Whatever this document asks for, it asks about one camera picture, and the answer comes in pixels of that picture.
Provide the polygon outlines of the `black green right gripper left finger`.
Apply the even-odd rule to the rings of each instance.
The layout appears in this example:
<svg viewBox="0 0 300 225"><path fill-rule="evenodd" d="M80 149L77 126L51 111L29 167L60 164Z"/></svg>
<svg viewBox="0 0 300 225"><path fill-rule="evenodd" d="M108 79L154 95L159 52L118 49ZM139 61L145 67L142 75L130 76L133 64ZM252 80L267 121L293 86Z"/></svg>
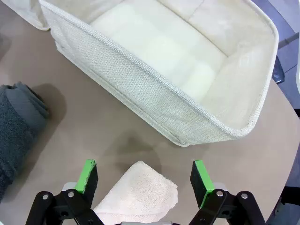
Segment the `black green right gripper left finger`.
<svg viewBox="0 0 300 225"><path fill-rule="evenodd" d="M58 195L41 191L36 194L27 225L61 225L73 219L78 225L102 225L91 205L98 184L97 164L87 160L74 188Z"/></svg>

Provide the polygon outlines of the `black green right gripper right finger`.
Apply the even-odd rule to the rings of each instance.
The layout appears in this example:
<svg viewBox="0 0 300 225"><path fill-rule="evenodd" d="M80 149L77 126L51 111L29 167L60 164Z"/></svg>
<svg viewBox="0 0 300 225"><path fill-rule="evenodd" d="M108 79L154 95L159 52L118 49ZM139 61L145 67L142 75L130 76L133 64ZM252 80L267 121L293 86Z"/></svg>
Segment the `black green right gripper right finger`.
<svg viewBox="0 0 300 225"><path fill-rule="evenodd" d="M193 161L190 182L199 208L191 225L212 225L218 218L230 225L266 224L253 194L241 191L232 195L215 188L203 161Z"/></svg>

